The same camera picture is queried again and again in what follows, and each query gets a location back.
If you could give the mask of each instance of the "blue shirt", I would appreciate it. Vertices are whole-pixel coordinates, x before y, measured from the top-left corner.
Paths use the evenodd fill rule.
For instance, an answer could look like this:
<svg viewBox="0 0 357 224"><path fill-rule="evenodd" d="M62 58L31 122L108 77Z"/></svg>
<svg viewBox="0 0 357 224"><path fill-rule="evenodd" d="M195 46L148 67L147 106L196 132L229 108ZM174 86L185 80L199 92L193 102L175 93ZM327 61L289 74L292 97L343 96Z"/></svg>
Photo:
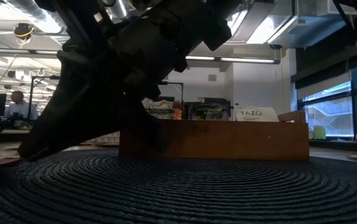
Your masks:
<svg viewBox="0 0 357 224"><path fill-rule="evenodd" d="M29 112L29 103L23 101L21 105L19 104L12 104L6 108L4 117L10 118L14 116L14 113L18 113L23 115L23 118L27 118L27 114ZM31 105L31 112L30 112L30 119L35 120L39 117L39 112L37 111L36 106Z"/></svg>

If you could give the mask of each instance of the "round black placemat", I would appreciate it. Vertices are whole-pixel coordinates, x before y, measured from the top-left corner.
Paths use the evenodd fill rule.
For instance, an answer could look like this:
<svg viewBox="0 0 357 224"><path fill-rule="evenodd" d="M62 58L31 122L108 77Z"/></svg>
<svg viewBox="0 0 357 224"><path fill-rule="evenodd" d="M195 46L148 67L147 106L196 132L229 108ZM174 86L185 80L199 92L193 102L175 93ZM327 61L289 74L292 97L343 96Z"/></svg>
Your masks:
<svg viewBox="0 0 357 224"><path fill-rule="evenodd" d="M357 163L61 152L0 172L0 223L357 223Z"/></svg>

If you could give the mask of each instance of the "ceiling pipe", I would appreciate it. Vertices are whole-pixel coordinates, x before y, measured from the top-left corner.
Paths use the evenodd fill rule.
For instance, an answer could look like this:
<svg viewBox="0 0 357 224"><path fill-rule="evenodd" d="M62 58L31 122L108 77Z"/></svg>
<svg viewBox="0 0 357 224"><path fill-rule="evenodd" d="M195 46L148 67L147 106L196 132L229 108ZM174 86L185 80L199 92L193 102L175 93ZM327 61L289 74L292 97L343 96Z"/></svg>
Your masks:
<svg viewBox="0 0 357 224"><path fill-rule="evenodd" d="M31 35L41 36L41 37L69 37L70 38L70 36L64 32L65 29L62 30L63 32L59 32L59 33L34 32ZM9 34L14 35L14 32L9 30L0 30L0 35L9 35Z"/></svg>
<svg viewBox="0 0 357 224"><path fill-rule="evenodd" d="M28 86L28 87L30 87L30 83L8 83L8 82L1 82L0 83L0 86L2 86L2 85L10 85L10 86ZM48 85L46 85L46 84L37 84L37 86L49 86L49 84Z"/></svg>
<svg viewBox="0 0 357 224"><path fill-rule="evenodd" d="M43 33L65 34L65 24L57 13L41 9L34 0L4 0L12 9L27 16L27 19ZM51 37L63 44L67 37Z"/></svg>

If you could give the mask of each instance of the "ceiling light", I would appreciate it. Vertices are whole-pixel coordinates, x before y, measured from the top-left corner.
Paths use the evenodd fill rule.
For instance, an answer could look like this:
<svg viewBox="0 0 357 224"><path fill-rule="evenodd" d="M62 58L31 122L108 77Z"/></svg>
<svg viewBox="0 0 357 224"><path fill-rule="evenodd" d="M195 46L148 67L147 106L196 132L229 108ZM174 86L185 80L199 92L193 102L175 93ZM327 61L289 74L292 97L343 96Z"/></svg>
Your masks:
<svg viewBox="0 0 357 224"><path fill-rule="evenodd" d="M12 93L6 93L6 92L3 92L3 91L0 91L0 93L4 93L4 94L7 94L7 95L11 95ZM33 96L52 96L53 93L33 93Z"/></svg>
<svg viewBox="0 0 357 224"><path fill-rule="evenodd" d="M274 21L267 16L246 41L246 44L264 44L274 34L274 30Z"/></svg>
<svg viewBox="0 0 357 224"><path fill-rule="evenodd" d="M273 42L279 35L281 35L286 29L290 27L297 20L297 16L293 16L292 19L289 20L278 32L276 32L270 39L267 40L267 43Z"/></svg>
<svg viewBox="0 0 357 224"><path fill-rule="evenodd" d="M49 85L49 83L47 83L46 81L40 80L38 78L36 78L35 81L40 82L41 84L44 84L44 85Z"/></svg>
<svg viewBox="0 0 357 224"><path fill-rule="evenodd" d="M203 57L203 56L186 56L186 60L214 60L214 57Z"/></svg>
<svg viewBox="0 0 357 224"><path fill-rule="evenodd" d="M33 102L48 102L49 100L43 100L43 99L32 99Z"/></svg>
<svg viewBox="0 0 357 224"><path fill-rule="evenodd" d="M237 12L232 15L232 21L228 22L228 26L231 29L232 36L236 33L239 26L242 24L247 14L247 10L243 10L242 12Z"/></svg>
<svg viewBox="0 0 357 224"><path fill-rule="evenodd" d="M274 63L275 60L254 58L221 58L222 62Z"/></svg>
<svg viewBox="0 0 357 224"><path fill-rule="evenodd" d="M9 53L9 54L29 54L28 50L19 50L19 49L0 49L0 53Z"/></svg>
<svg viewBox="0 0 357 224"><path fill-rule="evenodd" d="M56 50L36 50L38 54L56 55L58 51Z"/></svg>
<svg viewBox="0 0 357 224"><path fill-rule="evenodd" d="M47 86L47 89L50 89L50 90L56 90L56 86Z"/></svg>

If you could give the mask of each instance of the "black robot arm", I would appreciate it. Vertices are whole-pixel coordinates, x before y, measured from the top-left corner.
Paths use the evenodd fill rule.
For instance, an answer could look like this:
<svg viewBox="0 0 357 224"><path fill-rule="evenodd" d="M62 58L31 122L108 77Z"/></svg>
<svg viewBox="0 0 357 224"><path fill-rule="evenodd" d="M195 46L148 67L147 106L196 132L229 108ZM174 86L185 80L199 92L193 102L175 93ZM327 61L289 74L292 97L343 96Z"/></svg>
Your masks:
<svg viewBox="0 0 357 224"><path fill-rule="evenodd" d="M226 18L240 0L164 0L137 19L114 24L101 0L36 0L59 13L71 39L57 56L60 82L19 147L39 158L104 134L129 130L164 151L162 125L143 98L160 95L158 83L187 68L185 57L201 42L216 50L231 38Z"/></svg>

